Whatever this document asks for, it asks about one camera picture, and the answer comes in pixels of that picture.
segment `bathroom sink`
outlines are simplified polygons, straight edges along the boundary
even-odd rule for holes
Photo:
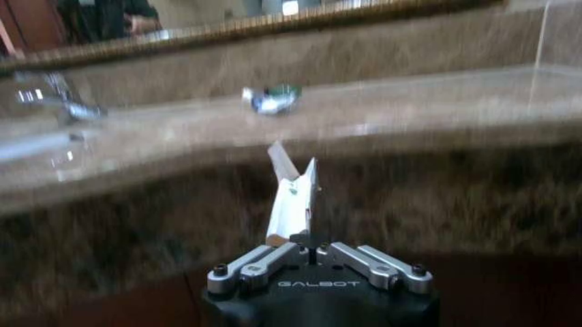
[[[63,156],[73,160],[73,149],[85,144],[97,134],[94,130],[70,130],[0,140],[0,165],[53,151],[63,153]]]

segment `mirror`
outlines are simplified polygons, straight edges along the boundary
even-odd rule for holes
[[[2,54],[26,57],[166,29],[294,15],[335,2],[341,0],[0,0]]]

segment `chrome faucet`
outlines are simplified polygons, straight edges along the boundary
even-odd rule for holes
[[[20,104],[39,104],[61,108],[58,113],[61,125],[73,125],[78,121],[94,121],[107,116],[106,109],[82,103],[79,95],[71,91],[62,74],[16,73],[15,78],[19,82],[31,78],[42,78],[51,86],[58,96],[46,96],[42,89],[19,90],[16,92],[16,101]]]

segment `screw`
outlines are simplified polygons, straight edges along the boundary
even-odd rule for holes
[[[229,266],[227,264],[218,264],[213,269],[217,277],[223,277],[229,275]]]
[[[425,276],[428,274],[428,269],[422,264],[414,264],[413,265],[413,275],[416,276]]]
[[[397,291],[402,287],[402,279],[398,275],[389,277],[389,291]]]

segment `brown marble panel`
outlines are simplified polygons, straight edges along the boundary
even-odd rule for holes
[[[323,158],[314,230],[392,252],[580,256],[581,163],[580,144]],[[269,163],[225,166],[4,219],[0,317],[251,249],[275,187]]]
[[[582,67],[582,2],[550,3],[541,63]]]
[[[90,103],[130,106],[302,85],[533,63],[541,9],[470,12],[401,23],[290,33],[75,69]]]

